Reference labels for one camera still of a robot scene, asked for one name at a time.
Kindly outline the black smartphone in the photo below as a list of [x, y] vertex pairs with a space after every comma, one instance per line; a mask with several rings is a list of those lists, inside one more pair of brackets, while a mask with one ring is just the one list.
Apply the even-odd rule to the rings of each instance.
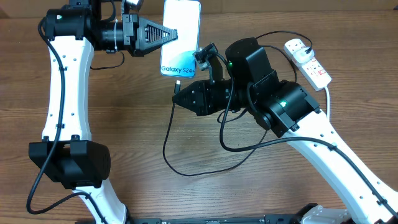
[[166, 1], [163, 26], [177, 31], [177, 39], [161, 49], [160, 73], [165, 76], [193, 78], [198, 48], [201, 3], [199, 1]]

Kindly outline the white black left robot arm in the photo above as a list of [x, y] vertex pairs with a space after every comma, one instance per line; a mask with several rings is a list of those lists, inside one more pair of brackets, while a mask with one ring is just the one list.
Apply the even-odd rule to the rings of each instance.
[[91, 137], [88, 84], [96, 51], [142, 57], [176, 40], [177, 31], [140, 17], [140, 1], [121, 3], [122, 19], [103, 19], [101, 1], [70, 1], [50, 9], [38, 32], [51, 59], [50, 98], [42, 139], [29, 157], [47, 176], [80, 197], [95, 223], [132, 223], [109, 180], [109, 149]]

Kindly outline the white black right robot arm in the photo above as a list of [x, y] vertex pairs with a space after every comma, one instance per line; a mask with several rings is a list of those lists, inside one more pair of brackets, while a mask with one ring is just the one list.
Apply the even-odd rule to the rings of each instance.
[[346, 206], [328, 215], [304, 214], [300, 222], [396, 223], [397, 192], [380, 180], [338, 135], [327, 115], [297, 82], [279, 80], [256, 38], [231, 44], [224, 55], [210, 44], [194, 58], [210, 73], [172, 98], [199, 116], [247, 108], [275, 142], [296, 149]]

